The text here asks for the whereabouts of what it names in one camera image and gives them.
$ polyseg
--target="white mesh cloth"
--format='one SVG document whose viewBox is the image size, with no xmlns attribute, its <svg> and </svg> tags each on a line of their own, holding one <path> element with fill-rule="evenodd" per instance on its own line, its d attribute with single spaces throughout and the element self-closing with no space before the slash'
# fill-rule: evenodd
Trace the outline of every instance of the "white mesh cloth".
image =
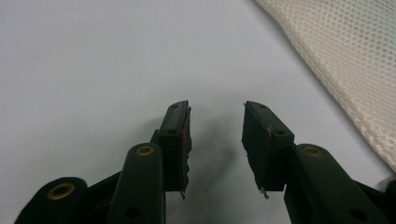
<svg viewBox="0 0 396 224">
<path fill-rule="evenodd" d="M 257 2 L 396 172 L 396 1 Z"/>
</svg>

